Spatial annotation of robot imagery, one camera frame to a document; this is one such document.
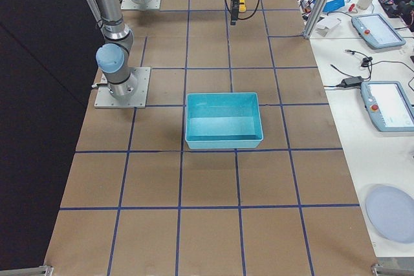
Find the yellow beetle toy car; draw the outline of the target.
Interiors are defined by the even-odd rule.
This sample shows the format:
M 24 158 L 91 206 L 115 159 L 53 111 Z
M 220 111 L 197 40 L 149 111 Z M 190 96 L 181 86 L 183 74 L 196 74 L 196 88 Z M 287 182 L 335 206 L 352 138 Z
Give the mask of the yellow beetle toy car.
M 246 12 L 246 3 L 245 0 L 239 0 L 239 13 Z

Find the blue card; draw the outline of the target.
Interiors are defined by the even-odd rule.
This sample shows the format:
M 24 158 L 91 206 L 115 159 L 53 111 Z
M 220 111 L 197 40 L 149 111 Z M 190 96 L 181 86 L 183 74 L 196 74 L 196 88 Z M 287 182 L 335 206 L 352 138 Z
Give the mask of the blue card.
M 327 1 L 325 6 L 323 7 L 323 12 L 324 13 L 332 12 L 344 6 L 345 6 L 345 0 Z

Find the teal plastic bin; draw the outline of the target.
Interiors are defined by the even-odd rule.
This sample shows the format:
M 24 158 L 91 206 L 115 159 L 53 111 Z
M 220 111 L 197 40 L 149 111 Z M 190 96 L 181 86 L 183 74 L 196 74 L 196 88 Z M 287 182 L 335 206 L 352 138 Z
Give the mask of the teal plastic bin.
M 263 141 L 255 92 L 191 93 L 185 141 L 190 149 L 252 149 Z

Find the upper teach pendant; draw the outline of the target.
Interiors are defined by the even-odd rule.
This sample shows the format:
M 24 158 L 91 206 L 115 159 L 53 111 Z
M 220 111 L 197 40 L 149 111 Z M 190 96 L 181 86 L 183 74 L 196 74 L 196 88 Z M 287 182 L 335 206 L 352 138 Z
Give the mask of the upper teach pendant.
M 381 14 L 354 16 L 351 24 L 372 49 L 401 47 L 406 44 L 405 39 Z

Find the teach pendant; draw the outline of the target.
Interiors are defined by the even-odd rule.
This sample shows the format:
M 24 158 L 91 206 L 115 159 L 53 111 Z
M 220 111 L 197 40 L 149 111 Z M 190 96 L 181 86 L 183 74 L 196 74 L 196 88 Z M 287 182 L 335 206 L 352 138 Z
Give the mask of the teach pendant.
M 351 24 L 372 49 L 401 47 L 406 44 L 405 39 L 381 14 L 354 16 Z
M 380 132 L 413 132 L 413 108 L 398 81 L 365 81 L 360 93 Z

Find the black power adapter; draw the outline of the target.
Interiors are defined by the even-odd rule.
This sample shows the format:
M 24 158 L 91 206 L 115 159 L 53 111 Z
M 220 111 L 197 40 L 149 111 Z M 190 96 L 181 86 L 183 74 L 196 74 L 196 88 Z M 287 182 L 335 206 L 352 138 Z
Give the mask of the black power adapter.
M 359 87 L 361 86 L 364 79 L 361 76 L 355 76 L 355 77 L 348 77 L 341 81 L 340 86 L 347 89 L 351 87 Z

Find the lower teach pendant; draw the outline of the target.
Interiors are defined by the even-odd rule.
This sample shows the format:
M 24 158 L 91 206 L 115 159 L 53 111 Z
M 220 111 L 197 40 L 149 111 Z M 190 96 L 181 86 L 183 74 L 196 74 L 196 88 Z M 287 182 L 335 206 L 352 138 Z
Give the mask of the lower teach pendant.
M 380 132 L 413 132 L 413 108 L 398 81 L 365 81 L 360 93 Z

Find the light blue plate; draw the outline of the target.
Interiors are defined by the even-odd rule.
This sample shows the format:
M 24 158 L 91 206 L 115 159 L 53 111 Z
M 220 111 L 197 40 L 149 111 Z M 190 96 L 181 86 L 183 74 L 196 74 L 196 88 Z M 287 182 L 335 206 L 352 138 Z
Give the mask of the light blue plate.
M 413 243 L 413 198 L 392 186 L 378 186 L 367 196 L 365 208 L 374 228 L 388 240 Z

